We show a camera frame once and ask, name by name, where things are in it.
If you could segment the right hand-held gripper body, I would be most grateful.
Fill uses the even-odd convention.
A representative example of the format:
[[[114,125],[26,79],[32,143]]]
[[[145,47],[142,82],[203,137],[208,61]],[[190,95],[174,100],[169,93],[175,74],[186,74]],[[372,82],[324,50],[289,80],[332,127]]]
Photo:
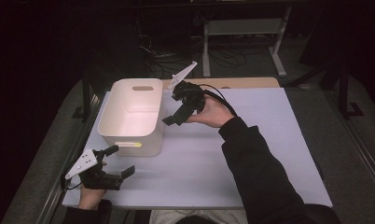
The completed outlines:
[[[186,68],[172,75],[168,90],[173,92],[172,98],[181,101],[182,105],[176,110],[175,115],[191,115],[194,112],[201,113],[204,109],[204,93],[198,84],[193,84],[184,78],[196,67],[197,63],[192,62]]]

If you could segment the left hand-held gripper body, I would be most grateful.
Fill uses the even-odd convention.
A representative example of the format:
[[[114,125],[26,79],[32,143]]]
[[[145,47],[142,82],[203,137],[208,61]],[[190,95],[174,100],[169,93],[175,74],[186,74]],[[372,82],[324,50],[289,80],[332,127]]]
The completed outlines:
[[[107,174],[103,170],[104,151],[105,149],[85,149],[64,178],[70,180],[78,175],[87,189],[119,190],[123,182],[122,176]]]

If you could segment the white plastic storage bin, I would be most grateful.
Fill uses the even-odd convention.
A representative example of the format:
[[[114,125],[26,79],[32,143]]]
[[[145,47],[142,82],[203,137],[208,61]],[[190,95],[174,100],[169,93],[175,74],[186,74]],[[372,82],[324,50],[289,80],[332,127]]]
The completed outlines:
[[[120,157],[154,157],[160,153],[166,110],[162,81],[125,78],[116,81],[100,117],[98,133]]]

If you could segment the person's left hand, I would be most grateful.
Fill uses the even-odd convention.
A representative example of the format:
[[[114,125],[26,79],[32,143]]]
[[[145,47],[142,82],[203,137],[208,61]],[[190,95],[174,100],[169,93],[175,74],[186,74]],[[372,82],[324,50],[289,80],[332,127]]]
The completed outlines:
[[[80,188],[79,209],[97,210],[99,203],[105,196],[104,189],[87,189],[85,186]]]

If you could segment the person's right hand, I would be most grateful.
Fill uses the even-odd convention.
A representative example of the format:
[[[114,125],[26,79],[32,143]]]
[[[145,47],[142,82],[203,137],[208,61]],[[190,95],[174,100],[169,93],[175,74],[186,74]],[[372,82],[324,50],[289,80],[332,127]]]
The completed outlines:
[[[197,122],[212,128],[220,128],[234,116],[214,97],[204,96],[205,106],[202,112],[190,116],[188,123]]]

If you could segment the wooden table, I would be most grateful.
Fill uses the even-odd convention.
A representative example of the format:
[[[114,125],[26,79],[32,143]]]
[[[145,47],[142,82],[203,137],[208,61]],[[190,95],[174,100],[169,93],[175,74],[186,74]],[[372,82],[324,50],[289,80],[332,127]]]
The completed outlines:
[[[274,77],[227,77],[227,78],[192,78],[187,82],[208,84],[217,89],[252,89],[279,88],[280,84]]]

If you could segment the black metal stand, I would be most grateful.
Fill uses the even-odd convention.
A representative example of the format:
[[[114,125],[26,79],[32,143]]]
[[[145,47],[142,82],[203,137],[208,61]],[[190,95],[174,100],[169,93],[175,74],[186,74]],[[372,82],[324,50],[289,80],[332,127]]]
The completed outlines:
[[[82,87],[82,102],[78,106],[72,116],[73,119],[81,119],[86,122],[93,111],[97,108],[98,104],[101,102],[101,97],[97,94],[91,85],[90,75],[87,69],[84,70],[83,77],[81,79]]]
[[[297,87],[309,79],[324,73],[319,87],[323,91],[330,91],[336,84],[339,84],[338,110],[342,116],[349,120],[350,117],[361,117],[364,115],[357,103],[348,101],[349,74],[347,72],[347,62],[343,57],[331,59],[330,61],[314,68],[293,81],[284,84],[284,87]]]

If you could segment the white table board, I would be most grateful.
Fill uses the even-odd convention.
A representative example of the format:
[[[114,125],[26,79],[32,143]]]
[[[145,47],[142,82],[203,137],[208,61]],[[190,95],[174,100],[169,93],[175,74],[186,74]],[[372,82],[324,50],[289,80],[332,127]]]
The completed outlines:
[[[135,168],[106,199],[132,209],[240,209],[288,197],[331,205],[285,90],[223,94],[237,116],[220,127],[168,126],[158,155],[106,158],[111,174]]]

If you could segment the white metal stand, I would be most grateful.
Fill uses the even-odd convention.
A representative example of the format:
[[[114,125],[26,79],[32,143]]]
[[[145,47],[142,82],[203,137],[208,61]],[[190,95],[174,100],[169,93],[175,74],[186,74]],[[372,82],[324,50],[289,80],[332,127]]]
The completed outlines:
[[[203,27],[202,71],[204,77],[210,77],[208,39],[215,35],[276,35],[269,52],[279,77],[285,77],[286,71],[278,55],[285,34],[285,28],[292,7],[285,9],[284,16],[273,19],[220,20],[208,21]]]

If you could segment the person's legs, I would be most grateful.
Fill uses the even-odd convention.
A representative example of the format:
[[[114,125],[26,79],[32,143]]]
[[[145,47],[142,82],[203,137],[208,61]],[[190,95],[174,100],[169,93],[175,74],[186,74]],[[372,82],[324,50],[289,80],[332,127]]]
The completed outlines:
[[[152,210],[149,224],[248,224],[244,210]]]

